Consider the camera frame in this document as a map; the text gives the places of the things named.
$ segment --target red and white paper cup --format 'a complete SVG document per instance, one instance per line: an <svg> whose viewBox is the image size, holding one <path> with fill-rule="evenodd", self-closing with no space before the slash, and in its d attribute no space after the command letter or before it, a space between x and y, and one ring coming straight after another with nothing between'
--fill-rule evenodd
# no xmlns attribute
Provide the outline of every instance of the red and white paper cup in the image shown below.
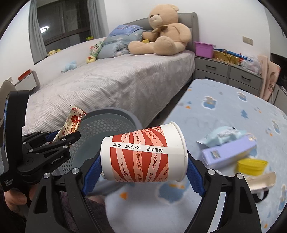
<svg viewBox="0 0 287 233"><path fill-rule="evenodd" d="M106 137L101 145L103 173L112 181L182 181L187 161L185 140L174 122Z"/></svg>

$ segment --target electrical outlet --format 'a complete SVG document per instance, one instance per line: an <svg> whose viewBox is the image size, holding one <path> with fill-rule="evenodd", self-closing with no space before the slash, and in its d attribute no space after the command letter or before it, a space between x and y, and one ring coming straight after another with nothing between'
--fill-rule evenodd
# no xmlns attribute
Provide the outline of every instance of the electrical outlet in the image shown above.
<svg viewBox="0 0 287 233"><path fill-rule="evenodd" d="M250 39L250 38L248 38L248 37L243 36L243 37L242 37L242 41L243 41L244 43L246 43L246 44L250 44L250 45L253 46L253 40Z"/></svg>
<svg viewBox="0 0 287 233"><path fill-rule="evenodd" d="M7 79L10 83L13 83L13 79L12 76L10 76L10 78Z"/></svg>

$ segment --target teddy bear ear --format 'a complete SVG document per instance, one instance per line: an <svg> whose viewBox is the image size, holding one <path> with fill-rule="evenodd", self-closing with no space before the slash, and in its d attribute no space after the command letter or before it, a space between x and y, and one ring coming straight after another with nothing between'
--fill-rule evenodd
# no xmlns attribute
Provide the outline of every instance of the teddy bear ear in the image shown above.
<svg viewBox="0 0 287 233"><path fill-rule="evenodd" d="M175 5L168 4L171 8L173 8L175 11L179 11L179 8Z"/></svg>

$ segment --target teddy bear leg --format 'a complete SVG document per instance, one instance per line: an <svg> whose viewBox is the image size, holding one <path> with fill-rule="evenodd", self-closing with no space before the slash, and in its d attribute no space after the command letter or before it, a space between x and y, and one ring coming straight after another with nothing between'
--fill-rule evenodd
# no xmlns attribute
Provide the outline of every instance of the teddy bear leg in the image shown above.
<svg viewBox="0 0 287 233"><path fill-rule="evenodd" d="M135 40L130 42L129 51L134 55L151 54L154 53L154 43L145 44Z"/></svg>
<svg viewBox="0 0 287 233"><path fill-rule="evenodd" d="M167 36L160 36L154 43L154 52L157 55L174 55L184 50L184 43L174 42Z"/></svg>

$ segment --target hand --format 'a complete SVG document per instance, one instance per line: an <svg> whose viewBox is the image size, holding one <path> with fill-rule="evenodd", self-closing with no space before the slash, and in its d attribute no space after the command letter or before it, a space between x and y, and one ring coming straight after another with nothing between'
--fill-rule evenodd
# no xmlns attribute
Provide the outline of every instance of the hand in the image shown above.
<svg viewBox="0 0 287 233"><path fill-rule="evenodd" d="M31 186L31 189L29 191L30 200L33 199L35 192L37 190L37 187L38 187L38 184ZM5 202L8 208L14 213L17 213L23 216L23 214L20 212L20 208L18 205L25 205L27 203L27 197L23 193L20 193L16 190L9 190L4 193L4 196L5 196Z"/></svg>

